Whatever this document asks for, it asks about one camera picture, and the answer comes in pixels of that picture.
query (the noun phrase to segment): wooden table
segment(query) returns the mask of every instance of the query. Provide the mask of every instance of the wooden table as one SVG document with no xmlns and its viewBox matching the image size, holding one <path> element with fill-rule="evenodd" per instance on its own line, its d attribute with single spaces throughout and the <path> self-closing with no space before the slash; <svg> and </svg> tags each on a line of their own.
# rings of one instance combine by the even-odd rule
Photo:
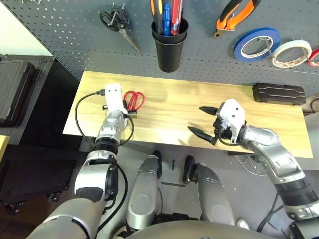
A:
<svg viewBox="0 0 319 239">
<path fill-rule="evenodd" d="M 0 135 L 0 162 L 4 154 L 5 148 L 9 142 L 9 136 Z"/>
<path fill-rule="evenodd" d="M 241 85 L 85 71 L 63 133 L 80 135 L 74 120 L 75 105 L 84 95 L 103 89 L 106 83 L 120 83 L 122 95 L 133 90 L 142 92 L 146 97 L 137 119 L 133 119 L 135 132 L 132 140 L 248 152 L 240 146 L 226 146 L 221 142 L 213 146 L 187 128 L 188 125 L 194 126 L 213 134 L 215 117 L 198 107 L 218 108 L 226 99 L 235 98 L 245 109 L 248 124 L 274 130 L 294 156 L 313 157 L 302 108 L 257 103 L 253 100 L 252 87 Z M 87 136 L 97 136 L 106 115 L 102 110 L 105 104 L 102 96 L 91 96 L 81 102 L 78 119 Z M 127 128 L 122 138 L 127 138 L 130 132 L 131 128 Z"/>
</svg>

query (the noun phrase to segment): black strip on floor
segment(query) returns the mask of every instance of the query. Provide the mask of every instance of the black strip on floor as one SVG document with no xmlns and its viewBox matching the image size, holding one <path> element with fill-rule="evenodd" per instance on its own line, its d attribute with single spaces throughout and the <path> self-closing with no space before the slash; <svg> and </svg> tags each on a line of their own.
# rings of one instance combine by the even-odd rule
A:
<svg viewBox="0 0 319 239">
<path fill-rule="evenodd" d="M 167 183 L 167 182 L 161 182 L 163 185 L 169 185 L 169 186 L 175 186 L 175 187 L 182 187 L 185 188 L 185 184 L 176 184 L 176 183 Z"/>
</svg>

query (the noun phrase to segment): black cup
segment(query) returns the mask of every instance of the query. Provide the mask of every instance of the black cup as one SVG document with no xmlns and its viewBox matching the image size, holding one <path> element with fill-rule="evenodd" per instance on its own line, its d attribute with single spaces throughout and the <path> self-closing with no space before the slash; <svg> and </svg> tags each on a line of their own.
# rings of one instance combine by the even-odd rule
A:
<svg viewBox="0 0 319 239">
<path fill-rule="evenodd" d="M 178 69 L 187 29 L 188 22 L 182 19 L 179 25 L 179 35 L 163 36 L 155 32 L 155 23 L 152 23 L 152 36 L 156 44 L 159 68 L 162 71 L 174 72 Z"/>
</svg>

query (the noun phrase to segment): blue screwdriver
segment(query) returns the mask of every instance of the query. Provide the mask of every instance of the blue screwdriver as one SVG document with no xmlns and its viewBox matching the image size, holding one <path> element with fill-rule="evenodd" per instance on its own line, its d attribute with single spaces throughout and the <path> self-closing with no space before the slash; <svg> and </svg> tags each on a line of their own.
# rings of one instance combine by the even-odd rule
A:
<svg viewBox="0 0 319 239">
<path fill-rule="evenodd" d="M 167 3 L 163 7 L 163 29 L 163 35 L 170 36 L 170 6 Z"/>
</svg>

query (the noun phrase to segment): gray pegboard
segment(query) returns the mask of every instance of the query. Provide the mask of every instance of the gray pegboard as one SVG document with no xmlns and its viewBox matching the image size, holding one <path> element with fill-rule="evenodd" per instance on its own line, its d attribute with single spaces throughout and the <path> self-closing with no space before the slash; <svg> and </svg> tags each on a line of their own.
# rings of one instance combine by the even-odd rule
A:
<svg viewBox="0 0 319 239">
<path fill-rule="evenodd" d="M 307 96 L 319 92 L 318 68 L 307 63 L 284 69 L 273 66 L 271 57 L 247 63 L 233 55 L 234 45 L 243 34 L 265 26 L 279 30 L 282 43 L 294 37 L 308 41 L 313 49 L 318 48 L 319 22 L 315 21 L 318 0 L 263 0 L 235 32 L 219 39 L 212 39 L 212 34 L 228 0 L 185 0 L 184 18 L 189 29 L 180 67 L 173 73 L 162 72 L 158 67 L 148 0 L 42 0 L 39 5 L 29 0 L 22 5 L 16 0 L 1 1 L 78 79 L 83 70 L 91 70 L 240 85 L 290 84 L 302 86 Z M 100 22 L 99 12 L 110 11 L 113 2 L 125 3 L 130 21 L 128 33 L 140 53 L 122 35 Z M 246 50 L 260 47 L 255 45 Z M 295 59 L 300 54 L 302 51 L 292 50 L 279 60 Z"/>
</svg>

